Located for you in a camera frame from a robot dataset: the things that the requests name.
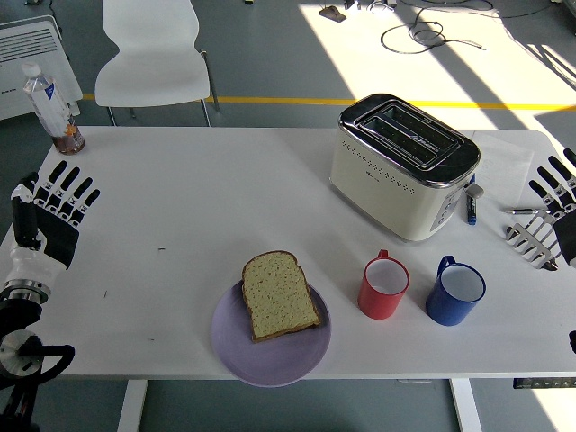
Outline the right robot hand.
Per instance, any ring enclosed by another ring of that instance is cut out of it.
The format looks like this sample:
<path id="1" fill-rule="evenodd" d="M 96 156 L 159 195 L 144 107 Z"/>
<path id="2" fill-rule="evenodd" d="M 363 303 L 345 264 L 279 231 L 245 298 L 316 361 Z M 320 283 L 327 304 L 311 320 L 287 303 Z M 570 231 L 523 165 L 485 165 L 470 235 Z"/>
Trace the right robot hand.
<path id="1" fill-rule="evenodd" d="M 536 180 L 531 180 L 528 185 L 542 199 L 552 217 L 553 231 L 565 262 L 575 267 L 575 174 L 556 156 L 549 156 L 548 162 L 566 182 L 567 188 L 543 166 L 537 169 L 537 173 L 553 193 L 545 190 Z"/>

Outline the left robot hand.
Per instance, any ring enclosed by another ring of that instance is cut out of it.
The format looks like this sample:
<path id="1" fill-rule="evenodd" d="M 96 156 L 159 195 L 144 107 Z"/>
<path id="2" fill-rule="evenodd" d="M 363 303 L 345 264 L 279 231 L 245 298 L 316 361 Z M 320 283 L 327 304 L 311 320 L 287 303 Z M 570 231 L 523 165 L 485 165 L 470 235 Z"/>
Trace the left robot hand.
<path id="1" fill-rule="evenodd" d="M 79 226 L 100 196 L 93 178 L 80 177 L 78 166 L 60 161 L 45 179 L 36 172 L 20 180 L 11 195 L 13 269 L 6 284 L 48 287 L 70 268 Z"/>

